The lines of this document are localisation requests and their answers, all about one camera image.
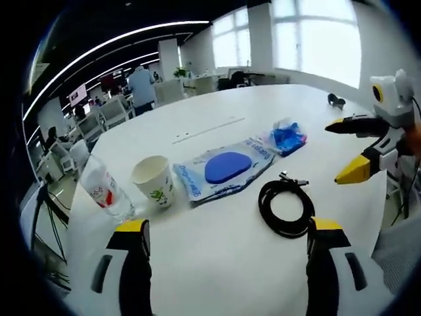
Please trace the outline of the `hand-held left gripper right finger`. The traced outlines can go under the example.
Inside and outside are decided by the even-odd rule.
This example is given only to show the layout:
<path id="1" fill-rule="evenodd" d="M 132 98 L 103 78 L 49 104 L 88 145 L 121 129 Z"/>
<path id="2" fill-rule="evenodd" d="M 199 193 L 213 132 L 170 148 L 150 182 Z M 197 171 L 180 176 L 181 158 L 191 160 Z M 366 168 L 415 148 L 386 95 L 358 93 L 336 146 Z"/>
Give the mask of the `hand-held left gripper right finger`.
<path id="1" fill-rule="evenodd" d="M 311 217 L 307 235 L 307 315 L 365 315 L 368 262 L 333 220 Z"/>

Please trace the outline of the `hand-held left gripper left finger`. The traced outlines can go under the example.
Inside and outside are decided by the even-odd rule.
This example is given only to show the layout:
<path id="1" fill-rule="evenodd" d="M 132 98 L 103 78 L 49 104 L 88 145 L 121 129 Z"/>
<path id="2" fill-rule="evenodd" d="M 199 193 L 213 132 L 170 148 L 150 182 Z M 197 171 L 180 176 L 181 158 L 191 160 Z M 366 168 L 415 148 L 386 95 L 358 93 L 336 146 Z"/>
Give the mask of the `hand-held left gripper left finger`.
<path id="1" fill-rule="evenodd" d="M 93 266 L 90 290 L 117 315 L 151 315 L 149 221 L 127 221 L 115 228 Z"/>

